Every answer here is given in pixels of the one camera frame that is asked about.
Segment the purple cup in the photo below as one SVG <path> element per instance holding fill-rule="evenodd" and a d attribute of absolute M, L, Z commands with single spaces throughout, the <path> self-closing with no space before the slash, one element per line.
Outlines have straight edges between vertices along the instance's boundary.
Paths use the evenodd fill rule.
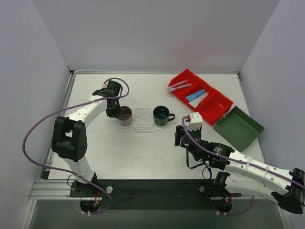
<path fill-rule="evenodd" d="M 121 126 L 130 126 L 133 121 L 131 108 L 128 106 L 121 106 L 121 113 L 117 117 L 117 121 Z"/>

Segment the dark green mug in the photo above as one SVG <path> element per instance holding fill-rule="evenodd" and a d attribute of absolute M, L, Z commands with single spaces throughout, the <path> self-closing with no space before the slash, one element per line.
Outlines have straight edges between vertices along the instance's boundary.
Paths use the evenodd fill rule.
<path fill-rule="evenodd" d="M 166 126 L 169 121 L 175 119 L 175 114 L 170 113 L 169 109 L 165 106 L 157 106 L 154 108 L 153 121 L 157 126 Z"/>

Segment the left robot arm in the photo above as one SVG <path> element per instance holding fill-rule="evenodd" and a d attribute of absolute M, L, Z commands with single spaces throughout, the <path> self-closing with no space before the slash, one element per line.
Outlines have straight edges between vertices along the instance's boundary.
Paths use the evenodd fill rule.
<path fill-rule="evenodd" d="M 55 120 L 52 151 L 68 164 L 75 180 L 81 183 L 81 191 L 89 197 L 96 194 L 98 185 L 93 181 L 95 173 L 85 157 L 88 148 L 86 128 L 103 112 L 109 118 L 117 118 L 121 114 L 118 99 L 121 94 L 121 84 L 108 80 L 104 88 L 92 93 L 88 104 Z"/>

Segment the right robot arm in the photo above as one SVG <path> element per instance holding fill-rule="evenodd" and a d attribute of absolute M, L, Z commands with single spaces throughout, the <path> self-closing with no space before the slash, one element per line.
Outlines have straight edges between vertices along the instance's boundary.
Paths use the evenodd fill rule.
<path fill-rule="evenodd" d="M 181 125 L 175 129 L 175 146 L 185 148 L 193 156 L 195 169 L 206 166 L 218 173 L 213 187 L 230 194 L 260 196 L 293 214 L 303 214 L 305 206 L 305 172 L 280 169 L 245 156 L 233 148 L 201 139 L 199 129 L 188 131 Z"/>

